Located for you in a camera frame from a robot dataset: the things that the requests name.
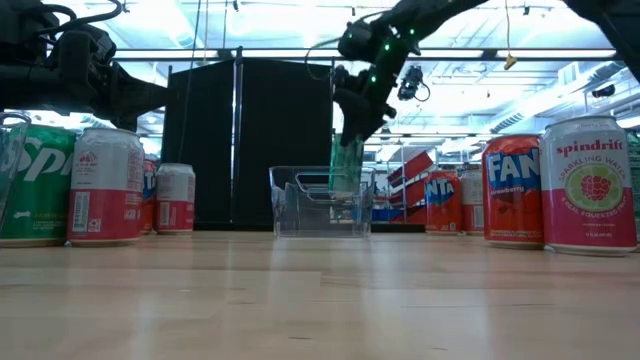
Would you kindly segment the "red storage bin rack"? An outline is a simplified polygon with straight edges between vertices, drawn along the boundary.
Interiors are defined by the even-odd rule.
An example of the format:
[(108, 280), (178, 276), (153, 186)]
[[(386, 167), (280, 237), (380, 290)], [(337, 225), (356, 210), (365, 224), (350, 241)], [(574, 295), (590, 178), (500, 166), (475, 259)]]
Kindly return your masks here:
[[(432, 159), (424, 150), (419, 151), (405, 163), (407, 223), (424, 224), (425, 222), (425, 180)], [(387, 177), (391, 193), (387, 197), (391, 209), (402, 209), (401, 166)]]

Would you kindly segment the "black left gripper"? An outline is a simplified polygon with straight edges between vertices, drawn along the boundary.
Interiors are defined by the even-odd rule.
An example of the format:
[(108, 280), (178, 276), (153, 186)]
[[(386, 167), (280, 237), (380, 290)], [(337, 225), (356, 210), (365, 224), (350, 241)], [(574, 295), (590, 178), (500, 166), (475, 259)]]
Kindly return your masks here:
[(137, 131), (138, 117), (165, 106), (169, 89), (129, 75), (119, 63), (47, 71), (47, 108), (68, 115), (91, 112), (119, 129)]

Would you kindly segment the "pink white Spindrift can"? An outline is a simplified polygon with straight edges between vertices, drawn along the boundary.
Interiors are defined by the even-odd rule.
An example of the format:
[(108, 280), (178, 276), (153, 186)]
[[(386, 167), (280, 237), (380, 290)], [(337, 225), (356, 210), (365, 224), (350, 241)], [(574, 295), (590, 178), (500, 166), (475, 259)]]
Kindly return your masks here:
[(624, 256), (637, 247), (626, 133), (611, 116), (549, 125), (540, 140), (544, 240), (558, 253)]

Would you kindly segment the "metal overhead frame beam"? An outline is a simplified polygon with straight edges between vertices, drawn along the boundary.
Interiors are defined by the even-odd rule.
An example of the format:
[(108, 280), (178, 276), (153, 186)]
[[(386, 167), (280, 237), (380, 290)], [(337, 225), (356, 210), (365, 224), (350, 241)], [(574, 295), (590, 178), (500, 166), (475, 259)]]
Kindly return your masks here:
[[(518, 61), (607, 61), (622, 60), (623, 57), (614, 49), (542, 49), (542, 48), (523, 48), (506, 49), (499, 48), (423, 48), (419, 55), (410, 54), (410, 58), (421, 60), (502, 60), (511, 54)], [(234, 57), (235, 49), (123, 49), (118, 50), (115, 58), (119, 61), (186, 61), (194, 58), (195, 60), (214, 60), (225, 57)], [(342, 58), (337, 49), (319, 48), (311, 50), (308, 53), (304, 48), (282, 48), (282, 49), (250, 49), (243, 48), (242, 55), (251, 58), (270, 58), (270, 59), (304, 59), (309, 56), (310, 59), (332, 59)]]

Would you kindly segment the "blue storage bins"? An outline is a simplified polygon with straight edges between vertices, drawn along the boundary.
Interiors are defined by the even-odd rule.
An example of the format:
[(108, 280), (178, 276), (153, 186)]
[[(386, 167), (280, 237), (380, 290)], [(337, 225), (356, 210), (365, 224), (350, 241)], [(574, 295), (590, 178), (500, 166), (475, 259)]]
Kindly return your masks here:
[(402, 224), (405, 222), (405, 213), (403, 209), (373, 209), (372, 221)]

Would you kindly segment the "silver grey soda can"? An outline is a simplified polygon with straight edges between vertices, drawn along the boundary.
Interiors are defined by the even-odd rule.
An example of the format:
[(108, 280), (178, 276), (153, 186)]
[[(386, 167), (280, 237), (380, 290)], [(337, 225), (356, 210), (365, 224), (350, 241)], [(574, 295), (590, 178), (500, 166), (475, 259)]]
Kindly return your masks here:
[(196, 176), (191, 165), (163, 163), (156, 177), (154, 229), (159, 234), (193, 231)]

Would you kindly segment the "red Fanta strawberry can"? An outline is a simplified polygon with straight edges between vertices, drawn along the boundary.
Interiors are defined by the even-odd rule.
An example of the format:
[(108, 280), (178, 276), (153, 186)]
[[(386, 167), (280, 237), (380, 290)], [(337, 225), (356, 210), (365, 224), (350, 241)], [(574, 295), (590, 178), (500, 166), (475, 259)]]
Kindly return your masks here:
[(153, 230), (154, 206), (156, 198), (156, 158), (146, 156), (143, 171), (143, 196), (140, 216), (140, 232), (149, 234)]
[(456, 172), (430, 172), (425, 180), (426, 232), (459, 233), (462, 217), (461, 185)]
[(540, 136), (491, 139), (482, 154), (482, 181), (485, 240), (494, 247), (542, 250)]

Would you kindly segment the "metal frame post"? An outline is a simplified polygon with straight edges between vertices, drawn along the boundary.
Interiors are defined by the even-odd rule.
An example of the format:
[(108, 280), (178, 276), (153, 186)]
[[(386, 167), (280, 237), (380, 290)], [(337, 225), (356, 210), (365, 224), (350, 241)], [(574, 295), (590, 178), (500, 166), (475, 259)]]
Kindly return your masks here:
[(407, 223), (407, 205), (406, 205), (406, 174), (405, 174), (405, 147), (404, 144), (401, 143), (400, 148), (401, 155), (401, 180), (402, 180), (402, 211), (403, 211), (403, 222), (402, 224)]
[(243, 51), (244, 48), (239, 46), (236, 49), (234, 61), (234, 100), (233, 100), (233, 167), (232, 167), (232, 188), (231, 188), (231, 223), (238, 223), (238, 199), (240, 193), (240, 154), (241, 154), (241, 130), (242, 130), (242, 103), (243, 103)]

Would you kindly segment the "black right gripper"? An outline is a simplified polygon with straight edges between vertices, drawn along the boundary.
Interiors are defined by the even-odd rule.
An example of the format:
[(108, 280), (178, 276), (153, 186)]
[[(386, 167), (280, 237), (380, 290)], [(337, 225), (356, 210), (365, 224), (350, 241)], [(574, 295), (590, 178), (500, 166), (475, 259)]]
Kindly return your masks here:
[(334, 92), (333, 100), (344, 116), (341, 146), (366, 141), (386, 124), (384, 116), (395, 117), (395, 109), (387, 105), (387, 99), (407, 57), (405, 47), (381, 47), (367, 71), (360, 95), (344, 88)]

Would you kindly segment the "black folding partition screen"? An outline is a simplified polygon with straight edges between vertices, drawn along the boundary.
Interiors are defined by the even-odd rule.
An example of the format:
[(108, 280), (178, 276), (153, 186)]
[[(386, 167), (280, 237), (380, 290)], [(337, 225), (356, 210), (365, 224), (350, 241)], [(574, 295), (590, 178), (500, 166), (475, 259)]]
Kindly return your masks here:
[[(237, 224), (272, 225), (269, 169), (326, 166), (333, 102), (328, 80), (301, 63), (245, 58)], [(191, 165), (195, 223), (231, 223), (234, 61), (174, 73), (161, 159)]]

